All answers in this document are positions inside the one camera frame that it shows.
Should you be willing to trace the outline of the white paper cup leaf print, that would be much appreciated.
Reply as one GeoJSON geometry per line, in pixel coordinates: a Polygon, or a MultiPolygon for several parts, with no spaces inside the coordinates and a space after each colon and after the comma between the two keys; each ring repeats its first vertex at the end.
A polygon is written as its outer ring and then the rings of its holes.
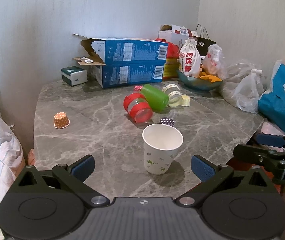
{"type": "Polygon", "coordinates": [[[161,175],[168,171],[184,142],[181,132],[168,125],[152,124],[142,132],[143,165],[150,174],[161,175]]]}

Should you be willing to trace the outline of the blue shopping bag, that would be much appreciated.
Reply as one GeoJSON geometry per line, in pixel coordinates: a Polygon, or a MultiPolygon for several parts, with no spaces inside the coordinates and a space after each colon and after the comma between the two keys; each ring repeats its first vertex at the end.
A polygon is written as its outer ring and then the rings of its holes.
{"type": "Polygon", "coordinates": [[[285,64],[277,61],[270,85],[258,101],[258,111],[285,132],[285,64]]]}

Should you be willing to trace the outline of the orange dotted cupcake liner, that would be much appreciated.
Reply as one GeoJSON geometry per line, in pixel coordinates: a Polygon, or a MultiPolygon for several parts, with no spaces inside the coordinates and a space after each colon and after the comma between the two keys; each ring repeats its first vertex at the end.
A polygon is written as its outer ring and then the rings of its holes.
{"type": "Polygon", "coordinates": [[[57,129],[63,129],[68,127],[70,120],[65,112],[59,112],[54,115],[54,127],[57,129]]]}

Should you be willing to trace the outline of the grey plastic bag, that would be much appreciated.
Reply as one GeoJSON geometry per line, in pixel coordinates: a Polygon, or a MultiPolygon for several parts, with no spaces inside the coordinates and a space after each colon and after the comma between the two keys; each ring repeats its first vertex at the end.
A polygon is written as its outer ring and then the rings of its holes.
{"type": "Polygon", "coordinates": [[[226,78],[219,87],[222,98],[244,112],[258,113],[258,101],[266,90],[260,66],[241,61],[226,68],[226,78]]]}

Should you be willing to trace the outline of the purple dotted cupcake liner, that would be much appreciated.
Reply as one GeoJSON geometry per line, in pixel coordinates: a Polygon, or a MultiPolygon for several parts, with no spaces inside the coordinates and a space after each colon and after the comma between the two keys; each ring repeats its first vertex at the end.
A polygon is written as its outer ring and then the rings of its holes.
{"type": "Polygon", "coordinates": [[[159,121],[160,124],[163,124],[163,125],[167,125],[167,126],[172,126],[172,127],[175,127],[175,122],[172,118],[169,118],[169,117],[163,117],[160,119],[159,121]]]}

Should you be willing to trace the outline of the small green white box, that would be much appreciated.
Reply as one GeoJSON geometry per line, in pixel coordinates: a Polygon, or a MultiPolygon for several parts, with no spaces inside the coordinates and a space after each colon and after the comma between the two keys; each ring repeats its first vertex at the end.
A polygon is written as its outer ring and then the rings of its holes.
{"type": "Polygon", "coordinates": [[[66,67],[61,69],[62,80],[70,86],[77,86],[87,82],[87,71],[77,67],[66,67]]]}

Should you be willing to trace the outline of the dark green bowl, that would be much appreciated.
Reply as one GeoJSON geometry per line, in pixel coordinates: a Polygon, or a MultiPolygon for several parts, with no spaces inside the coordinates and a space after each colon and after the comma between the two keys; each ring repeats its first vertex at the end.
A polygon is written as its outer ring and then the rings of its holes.
{"type": "Polygon", "coordinates": [[[186,77],[179,70],[177,71],[180,81],[193,90],[211,91],[218,88],[223,81],[210,82],[195,77],[186,77]]]}

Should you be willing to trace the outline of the blue cardboard box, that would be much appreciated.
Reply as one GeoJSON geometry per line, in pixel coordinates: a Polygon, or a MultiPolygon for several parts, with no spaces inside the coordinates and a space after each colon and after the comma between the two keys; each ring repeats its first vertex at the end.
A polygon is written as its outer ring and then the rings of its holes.
{"type": "Polygon", "coordinates": [[[74,33],[81,38],[81,46],[88,54],[92,65],[140,63],[145,61],[165,62],[168,43],[143,38],[89,38],[74,33]]]}
{"type": "Polygon", "coordinates": [[[162,81],[163,65],[153,63],[95,66],[91,74],[102,88],[141,85],[162,81]]]}

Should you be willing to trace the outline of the red dotted cupcake liner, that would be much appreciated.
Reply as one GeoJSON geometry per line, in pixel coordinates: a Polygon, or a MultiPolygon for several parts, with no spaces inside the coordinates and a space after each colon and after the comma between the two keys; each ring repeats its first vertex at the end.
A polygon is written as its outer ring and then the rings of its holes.
{"type": "Polygon", "coordinates": [[[136,86],[134,86],[134,91],[141,91],[142,88],[143,88],[143,86],[141,86],[141,85],[136,85],[136,86]]]}

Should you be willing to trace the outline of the orange snack packets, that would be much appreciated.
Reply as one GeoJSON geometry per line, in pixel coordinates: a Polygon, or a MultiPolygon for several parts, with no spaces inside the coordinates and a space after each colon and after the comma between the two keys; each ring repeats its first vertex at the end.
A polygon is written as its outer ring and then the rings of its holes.
{"type": "Polygon", "coordinates": [[[205,71],[199,73],[199,78],[201,80],[209,81],[210,83],[221,82],[222,80],[215,75],[207,74],[205,71]]]}

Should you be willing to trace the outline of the clear plastic snack bag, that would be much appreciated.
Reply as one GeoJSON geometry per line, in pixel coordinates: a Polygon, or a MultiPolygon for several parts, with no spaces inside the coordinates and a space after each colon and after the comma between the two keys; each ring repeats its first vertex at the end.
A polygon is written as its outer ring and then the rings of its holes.
{"type": "Polygon", "coordinates": [[[221,80],[227,77],[223,50],[217,44],[212,44],[208,47],[206,57],[202,60],[202,65],[207,74],[217,76],[221,80]]]}

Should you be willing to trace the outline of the red yellow tin box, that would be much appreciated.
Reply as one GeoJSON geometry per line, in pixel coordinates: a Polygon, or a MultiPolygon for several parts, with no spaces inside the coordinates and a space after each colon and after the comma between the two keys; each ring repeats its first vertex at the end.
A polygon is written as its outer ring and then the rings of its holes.
{"type": "Polygon", "coordinates": [[[156,38],[156,41],[165,42],[168,44],[166,63],[164,64],[163,79],[173,79],[178,77],[179,69],[179,47],[166,39],[156,38]]]}

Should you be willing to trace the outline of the upper blue cardboard box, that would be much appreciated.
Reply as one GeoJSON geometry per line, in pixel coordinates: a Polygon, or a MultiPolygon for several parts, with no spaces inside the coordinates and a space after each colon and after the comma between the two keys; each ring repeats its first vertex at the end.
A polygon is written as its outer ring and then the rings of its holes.
{"type": "Polygon", "coordinates": [[[140,63],[145,61],[165,62],[168,43],[143,38],[89,38],[74,33],[81,38],[81,46],[88,54],[92,65],[140,63]]]}

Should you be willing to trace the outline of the white red cardboard box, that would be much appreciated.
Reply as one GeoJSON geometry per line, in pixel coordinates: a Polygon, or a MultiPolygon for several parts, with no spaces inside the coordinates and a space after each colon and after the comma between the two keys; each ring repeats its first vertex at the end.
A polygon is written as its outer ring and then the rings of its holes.
{"type": "Polygon", "coordinates": [[[190,30],[186,27],[180,27],[174,24],[164,24],[159,29],[158,38],[166,40],[166,42],[173,43],[181,48],[188,38],[195,39],[197,35],[198,32],[195,30],[190,30]]]}

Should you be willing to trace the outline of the white drawstring candy bag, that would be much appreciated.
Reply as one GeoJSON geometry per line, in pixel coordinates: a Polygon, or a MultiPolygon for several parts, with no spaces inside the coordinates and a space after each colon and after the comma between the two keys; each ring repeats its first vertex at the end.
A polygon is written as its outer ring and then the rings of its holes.
{"type": "Polygon", "coordinates": [[[197,41],[188,38],[179,52],[179,71],[186,77],[199,77],[201,58],[197,49],[197,41]]]}

